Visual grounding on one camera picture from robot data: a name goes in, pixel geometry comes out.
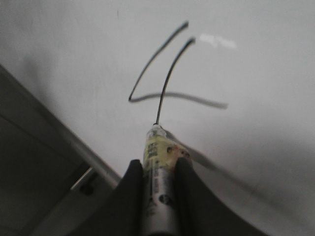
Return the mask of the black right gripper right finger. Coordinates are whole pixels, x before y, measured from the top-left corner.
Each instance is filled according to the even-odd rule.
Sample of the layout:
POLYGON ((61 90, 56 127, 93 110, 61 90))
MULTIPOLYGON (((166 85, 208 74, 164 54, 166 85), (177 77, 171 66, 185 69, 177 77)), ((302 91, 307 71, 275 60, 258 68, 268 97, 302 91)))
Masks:
POLYGON ((183 157, 175 166, 175 194, 184 236, 266 235, 220 201, 183 157))

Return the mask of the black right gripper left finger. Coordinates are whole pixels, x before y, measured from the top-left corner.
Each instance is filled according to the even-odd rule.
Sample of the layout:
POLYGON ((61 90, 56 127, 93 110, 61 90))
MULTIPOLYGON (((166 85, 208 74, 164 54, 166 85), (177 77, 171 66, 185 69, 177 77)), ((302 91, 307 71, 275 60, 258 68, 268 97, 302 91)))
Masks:
POLYGON ((73 231, 75 236, 138 236, 143 169, 140 160, 129 167, 100 209, 73 231))

